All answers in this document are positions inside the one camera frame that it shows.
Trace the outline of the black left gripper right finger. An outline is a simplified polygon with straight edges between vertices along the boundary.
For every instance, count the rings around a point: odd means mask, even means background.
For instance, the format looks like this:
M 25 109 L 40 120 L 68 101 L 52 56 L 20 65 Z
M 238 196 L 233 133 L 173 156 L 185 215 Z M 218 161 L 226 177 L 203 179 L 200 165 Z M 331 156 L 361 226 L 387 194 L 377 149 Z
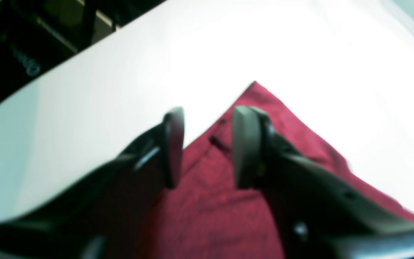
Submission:
M 232 156 L 236 188 L 263 194 L 287 259 L 414 259 L 414 222 L 305 157 L 265 111 L 233 109 Z

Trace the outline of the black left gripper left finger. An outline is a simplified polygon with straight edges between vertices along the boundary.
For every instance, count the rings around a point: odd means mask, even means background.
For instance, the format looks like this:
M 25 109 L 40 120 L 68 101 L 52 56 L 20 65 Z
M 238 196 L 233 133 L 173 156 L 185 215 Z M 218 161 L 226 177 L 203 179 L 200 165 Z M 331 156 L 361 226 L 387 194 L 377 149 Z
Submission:
M 0 222 L 0 259 L 133 259 L 148 212 L 179 185 L 184 110 L 22 216 Z

